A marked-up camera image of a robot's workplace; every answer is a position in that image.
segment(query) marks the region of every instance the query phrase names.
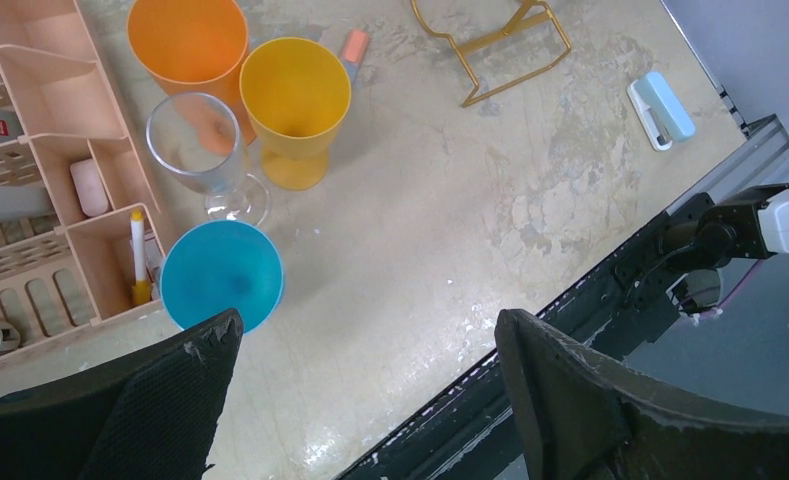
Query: wall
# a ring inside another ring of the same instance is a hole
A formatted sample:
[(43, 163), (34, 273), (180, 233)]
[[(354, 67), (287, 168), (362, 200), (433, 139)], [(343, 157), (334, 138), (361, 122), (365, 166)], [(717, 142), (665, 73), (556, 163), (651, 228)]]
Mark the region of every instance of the wall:
[(789, 0), (663, 3), (745, 119), (776, 113), (789, 132)]

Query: orange cup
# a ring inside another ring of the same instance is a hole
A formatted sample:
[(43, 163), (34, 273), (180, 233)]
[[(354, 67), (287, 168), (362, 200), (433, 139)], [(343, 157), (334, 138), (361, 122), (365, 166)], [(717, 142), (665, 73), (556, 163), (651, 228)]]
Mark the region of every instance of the orange cup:
[(247, 21), (234, 0), (136, 0), (127, 31), (135, 56), (165, 93), (214, 95), (235, 113), (246, 143), (256, 139), (239, 88), (250, 52)]

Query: glass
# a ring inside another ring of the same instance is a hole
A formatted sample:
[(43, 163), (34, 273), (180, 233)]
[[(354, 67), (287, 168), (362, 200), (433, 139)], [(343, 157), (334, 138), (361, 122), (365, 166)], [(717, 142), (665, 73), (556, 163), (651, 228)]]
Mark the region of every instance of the glass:
[(270, 192), (250, 173), (238, 119), (217, 97), (186, 92), (163, 100), (147, 120), (147, 145), (179, 183), (205, 195), (209, 218), (260, 225), (270, 212)]

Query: yellow goblet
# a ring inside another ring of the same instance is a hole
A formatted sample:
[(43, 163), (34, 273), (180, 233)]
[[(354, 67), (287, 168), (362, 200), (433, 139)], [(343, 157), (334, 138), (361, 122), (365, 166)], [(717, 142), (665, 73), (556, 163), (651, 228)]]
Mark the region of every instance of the yellow goblet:
[(241, 68), (241, 98), (274, 184), (306, 190), (320, 182), (350, 96), (341, 60), (318, 43), (285, 37), (253, 50)]

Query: plastic cup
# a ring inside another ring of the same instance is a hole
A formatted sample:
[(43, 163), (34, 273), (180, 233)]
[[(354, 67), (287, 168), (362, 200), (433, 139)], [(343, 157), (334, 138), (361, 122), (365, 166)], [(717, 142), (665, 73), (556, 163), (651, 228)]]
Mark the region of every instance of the plastic cup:
[(350, 108), (350, 77), (341, 60), (305, 38), (271, 40), (244, 61), (241, 97), (262, 139), (265, 175), (288, 190), (320, 182)]
[(235, 308), (249, 332), (282, 299), (282, 260), (258, 228), (216, 220), (194, 227), (176, 242), (159, 284), (167, 313), (182, 329)]
[(165, 93), (219, 98), (238, 118), (245, 144), (255, 140), (238, 87), (250, 51), (247, 21), (233, 0), (136, 0), (127, 31), (135, 56)]

